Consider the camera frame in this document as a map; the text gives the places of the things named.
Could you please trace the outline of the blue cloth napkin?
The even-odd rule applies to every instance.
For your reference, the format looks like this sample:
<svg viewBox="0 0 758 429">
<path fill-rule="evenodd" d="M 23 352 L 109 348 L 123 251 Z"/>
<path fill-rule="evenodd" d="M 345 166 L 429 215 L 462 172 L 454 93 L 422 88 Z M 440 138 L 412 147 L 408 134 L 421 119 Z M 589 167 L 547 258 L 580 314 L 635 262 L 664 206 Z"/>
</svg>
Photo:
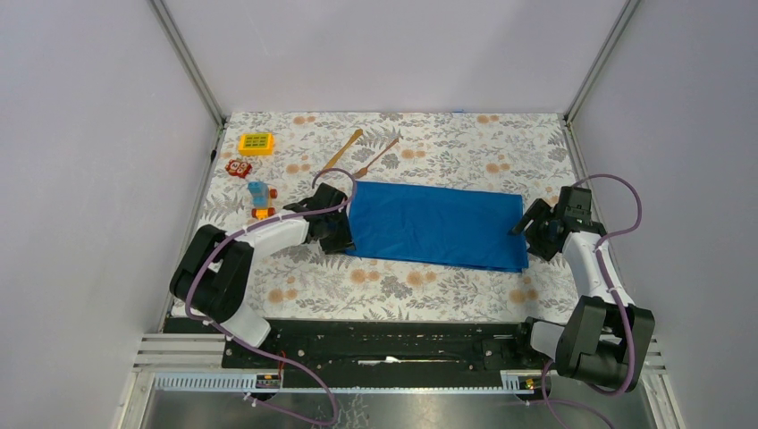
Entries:
<svg viewBox="0 0 758 429">
<path fill-rule="evenodd" d="M 511 234 L 520 195 L 361 181 L 350 205 L 354 257 L 520 273 L 526 240 Z"/>
</svg>

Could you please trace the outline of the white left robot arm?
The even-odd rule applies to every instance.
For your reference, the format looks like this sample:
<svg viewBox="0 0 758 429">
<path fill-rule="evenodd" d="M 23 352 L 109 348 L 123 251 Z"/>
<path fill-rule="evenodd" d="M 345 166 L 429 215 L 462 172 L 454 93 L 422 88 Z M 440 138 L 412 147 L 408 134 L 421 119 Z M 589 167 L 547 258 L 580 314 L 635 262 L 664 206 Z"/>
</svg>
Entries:
<svg viewBox="0 0 758 429">
<path fill-rule="evenodd" d="M 281 250 L 317 242 L 325 254 L 353 249 L 347 206 L 352 196 L 322 183 L 316 193 L 245 230 L 226 232 L 207 224 L 192 237 L 169 283 L 190 311 L 244 342 L 243 356 L 257 367 L 277 355 L 271 326 L 245 303 L 254 263 Z"/>
</svg>

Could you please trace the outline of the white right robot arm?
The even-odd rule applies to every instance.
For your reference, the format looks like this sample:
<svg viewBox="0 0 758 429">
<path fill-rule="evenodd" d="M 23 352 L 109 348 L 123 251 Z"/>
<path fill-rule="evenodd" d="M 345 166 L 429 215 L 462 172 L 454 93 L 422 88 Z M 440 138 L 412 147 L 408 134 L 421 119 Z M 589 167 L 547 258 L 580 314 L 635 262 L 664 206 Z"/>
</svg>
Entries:
<svg viewBox="0 0 758 429">
<path fill-rule="evenodd" d="M 534 368 L 550 358 L 559 375 L 607 395 L 635 389 L 653 336 L 653 313 L 637 306 L 609 259 L 608 233 L 592 218 L 589 189 L 562 187 L 550 206 L 536 200 L 512 228 L 526 238 L 529 254 L 568 263 L 578 301 L 564 324 L 528 317 L 512 354 Z"/>
</svg>

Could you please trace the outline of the wooden fork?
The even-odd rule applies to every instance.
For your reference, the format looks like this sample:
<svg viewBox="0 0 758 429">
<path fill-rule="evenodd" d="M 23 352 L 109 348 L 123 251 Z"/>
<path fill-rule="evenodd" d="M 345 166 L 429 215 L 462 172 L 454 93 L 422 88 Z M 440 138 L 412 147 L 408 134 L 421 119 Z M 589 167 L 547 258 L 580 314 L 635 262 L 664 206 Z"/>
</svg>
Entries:
<svg viewBox="0 0 758 429">
<path fill-rule="evenodd" d="M 377 161 L 379 161 L 388 151 L 390 151 L 394 146 L 398 144 L 400 141 L 400 138 L 394 139 L 390 144 L 387 145 L 381 152 L 379 152 L 371 161 L 369 161 L 365 166 L 360 168 L 354 173 L 354 177 L 356 179 L 360 179 L 365 177 L 368 174 L 368 171 L 370 167 Z"/>
</svg>

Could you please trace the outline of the blue toy train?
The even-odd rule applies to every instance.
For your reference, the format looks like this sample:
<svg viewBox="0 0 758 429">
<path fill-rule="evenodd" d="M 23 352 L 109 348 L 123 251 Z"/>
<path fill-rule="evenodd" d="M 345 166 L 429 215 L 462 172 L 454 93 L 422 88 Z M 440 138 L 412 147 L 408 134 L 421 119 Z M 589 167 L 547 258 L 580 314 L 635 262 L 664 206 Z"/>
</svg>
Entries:
<svg viewBox="0 0 758 429">
<path fill-rule="evenodd" d="M 276 213 L 274 201 L 278 190 L 262 181 L 250 181 L 247 185 L 251 196 L 251 215 L 256 220 L 265 220 Z"/>
</svg>

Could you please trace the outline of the floral tablecloth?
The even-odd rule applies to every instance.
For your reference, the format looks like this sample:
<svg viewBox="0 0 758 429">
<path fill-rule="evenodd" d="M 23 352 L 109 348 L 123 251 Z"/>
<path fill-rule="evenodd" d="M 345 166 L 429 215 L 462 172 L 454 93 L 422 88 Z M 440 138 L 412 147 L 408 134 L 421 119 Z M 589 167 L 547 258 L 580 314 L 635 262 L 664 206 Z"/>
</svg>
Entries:
<svg viewBox="0 0 758 429">
<path fill-rule="evenodd" d="M 252 223 L 244 180 L 227 163 L 240 136 L 270 132 L 271 156 L 251 158 L 250 179 L 279 191 L 279 204 L 312 194 L 311 181 L 356 129 L 364 135 L 336 164 L 355 172 L 394 139 L 369 169 L 370 181 L 521 195 L 556 203 L 577 176 L 557 114 L 246 113 L 231 115 L 218 149 L 199 223 L 237 231 Z M 522 273 L 323 254 L 287 248 L 253 267 L 246 301 L 265 317 L 564 323 L 577 290 L 562 257 L 531 257 Z"/>
</svg>

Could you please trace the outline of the wooden spoon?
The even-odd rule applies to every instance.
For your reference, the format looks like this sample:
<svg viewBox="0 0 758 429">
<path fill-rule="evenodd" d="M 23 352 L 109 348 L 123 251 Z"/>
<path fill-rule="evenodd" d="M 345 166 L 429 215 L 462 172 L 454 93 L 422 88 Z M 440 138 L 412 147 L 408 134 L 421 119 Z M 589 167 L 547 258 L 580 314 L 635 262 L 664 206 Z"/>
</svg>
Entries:
<svg viewBox="0 0 758 429">
<path fill-rule="evenodd" d="M 348 141 L 324 165 L 324 167 L 322 168 L 322 171 L 333 168 L 339 162 L 339 160 L 343 157 L 343 155 L 347 152 L 347 150 L 354 143 L 356 143 L 363 135 L 364 135 L 364 131 L 362 129 L 356 129 L 353 132 L 353 134 L 350 136 Z"/>
</svg>

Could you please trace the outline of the red owl toy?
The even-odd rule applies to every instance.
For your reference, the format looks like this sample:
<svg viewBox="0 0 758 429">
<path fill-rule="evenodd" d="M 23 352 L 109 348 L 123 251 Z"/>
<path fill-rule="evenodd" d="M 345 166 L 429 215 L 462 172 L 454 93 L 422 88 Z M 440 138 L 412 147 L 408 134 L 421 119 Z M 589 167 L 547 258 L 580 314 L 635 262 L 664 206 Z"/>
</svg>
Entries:
<svg viewBox="0 0 758 429">
<path fill-rule="evenodd" d="M 246 179 L 251 172 L 251 169 L 252 167 L 249 162 L 240 159 L 232 159 L 225 166 L 225 171 L 231 177 L 237 177 L 241 179 Z"/>
</svg>

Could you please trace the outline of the yellow green toy block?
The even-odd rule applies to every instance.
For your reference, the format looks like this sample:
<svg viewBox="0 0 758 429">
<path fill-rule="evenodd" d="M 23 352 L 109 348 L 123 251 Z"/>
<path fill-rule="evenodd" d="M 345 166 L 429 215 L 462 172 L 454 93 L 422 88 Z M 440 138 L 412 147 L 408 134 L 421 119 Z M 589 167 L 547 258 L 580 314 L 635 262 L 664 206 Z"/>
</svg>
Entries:
<svg viewBox="0 0 758 429">
<path fill-rule="evenodd" d="M 242 156 L 270 156 L 274 146 L 273 133 L 245 133 L 240 136 L 238 152 Z"/>
</svg>

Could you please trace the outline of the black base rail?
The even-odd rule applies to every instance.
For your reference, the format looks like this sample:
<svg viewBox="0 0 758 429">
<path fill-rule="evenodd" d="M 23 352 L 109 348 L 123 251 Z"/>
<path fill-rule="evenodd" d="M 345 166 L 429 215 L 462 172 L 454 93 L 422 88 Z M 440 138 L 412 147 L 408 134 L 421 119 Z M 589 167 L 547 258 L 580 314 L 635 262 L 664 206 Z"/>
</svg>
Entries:
<svg viewBox="0 0 758 429">
<path fill-rule="evenodd" d="M 520 323 L 273 319 L 261 344 L 279 364 L 221 341 L 221 367 L 271 370 L 289 389 L 487 391 L 506 373 L 538 376 L 546 357 L 526 347 Z"/>
</svg>

